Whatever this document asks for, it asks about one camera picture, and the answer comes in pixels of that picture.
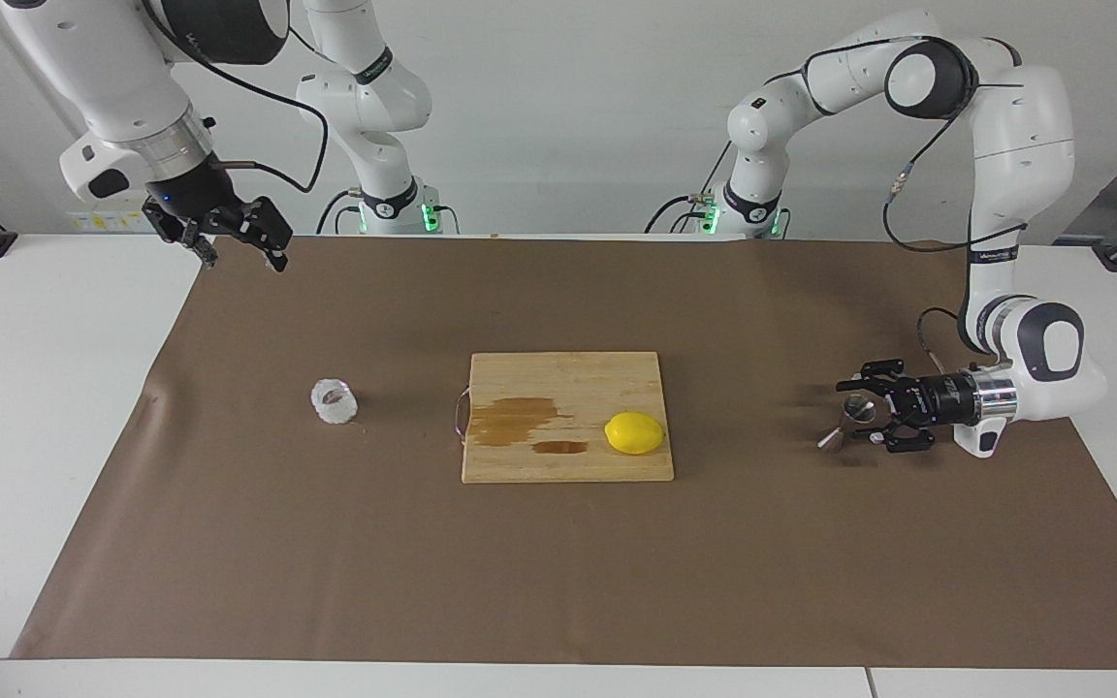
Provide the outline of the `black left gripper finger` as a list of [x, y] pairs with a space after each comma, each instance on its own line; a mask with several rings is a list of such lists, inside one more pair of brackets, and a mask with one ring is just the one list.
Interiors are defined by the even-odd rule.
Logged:
[[899, 392], [913, 383], [903, 358], [867, 362], [849, 379], [838, 381], [836, 392], [866, 392], [878, 396]]
[[851, 415], [855, 440], [882, 446], [890, 455], [913, 455], [930, 450], [935, 443], [932, 419], [922, 407], [863, 410]]

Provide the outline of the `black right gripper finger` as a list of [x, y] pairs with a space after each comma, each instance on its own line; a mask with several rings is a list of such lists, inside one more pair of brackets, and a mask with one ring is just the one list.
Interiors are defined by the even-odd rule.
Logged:
[[144, 217], [152, 230], [166, 243], [180, 243], [199, 258], [206, 269], [212, 269], [218, 255], [213, 243], [200, 233], [199, 224], [185, 218], [168, 213], [157, 202], [144, 203]]
[[256, 248], [274, 272], [285, 271], [288, 265], [285, 250], [292, 243], [293, 230], [270, 199], [260, 197], [252, 202], [220, 208], [220, 235]]

